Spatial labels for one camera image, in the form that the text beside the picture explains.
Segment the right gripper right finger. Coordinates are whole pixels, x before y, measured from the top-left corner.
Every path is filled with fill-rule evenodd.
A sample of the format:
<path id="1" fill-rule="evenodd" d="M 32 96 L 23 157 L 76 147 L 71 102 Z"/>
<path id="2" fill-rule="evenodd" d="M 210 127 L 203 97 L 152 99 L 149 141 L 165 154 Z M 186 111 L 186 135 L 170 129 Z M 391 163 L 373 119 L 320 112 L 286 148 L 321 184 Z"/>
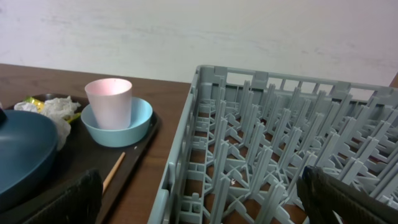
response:
<path id="1" fill-rule="evenodd" d="M 306 166 L 296 182 L 310 223 L 397 223 L 397 210 L 340 182 L 321 168 Z"/>

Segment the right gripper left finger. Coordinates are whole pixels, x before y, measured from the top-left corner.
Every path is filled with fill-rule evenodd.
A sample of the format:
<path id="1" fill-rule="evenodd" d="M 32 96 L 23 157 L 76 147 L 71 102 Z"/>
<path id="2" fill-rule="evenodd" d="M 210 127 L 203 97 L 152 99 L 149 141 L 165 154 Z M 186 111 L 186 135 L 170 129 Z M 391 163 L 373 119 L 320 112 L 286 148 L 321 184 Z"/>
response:
<path id="1" fill-rule="evenodd" d="M 96 169 L 50 189 L 23 206 L 21 223 L 95 223 L 101 208 L 103 183 Z"/>

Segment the dark blue plate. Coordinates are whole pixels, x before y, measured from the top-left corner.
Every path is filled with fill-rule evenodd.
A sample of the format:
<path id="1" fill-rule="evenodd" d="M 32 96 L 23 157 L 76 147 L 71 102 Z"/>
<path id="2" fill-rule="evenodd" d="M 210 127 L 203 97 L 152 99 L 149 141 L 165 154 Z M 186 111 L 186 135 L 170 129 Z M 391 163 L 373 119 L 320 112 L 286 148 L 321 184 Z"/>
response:
<path id="1" fill-rule="evenodd" d="M 1 110 L 1 211 L 16 206 L 49 172 L 58 144 L 55 123 L 38 113 Z"/>

